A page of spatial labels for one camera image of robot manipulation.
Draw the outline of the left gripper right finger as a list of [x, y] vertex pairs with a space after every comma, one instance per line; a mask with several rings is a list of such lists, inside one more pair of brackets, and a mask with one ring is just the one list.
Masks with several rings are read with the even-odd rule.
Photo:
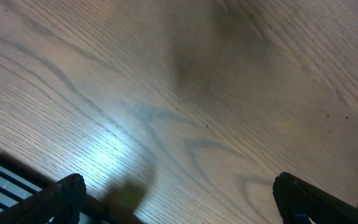
[[284, 224], [358, 224], [358, 209], [287, 172], [275, 178], [273, 197]]

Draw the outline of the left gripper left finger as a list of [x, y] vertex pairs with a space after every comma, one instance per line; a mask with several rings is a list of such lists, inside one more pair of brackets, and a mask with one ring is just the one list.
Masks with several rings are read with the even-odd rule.
[[71, 174], [0, 212], [0, 224], [78, 224], [85, 198], [83, 176]]

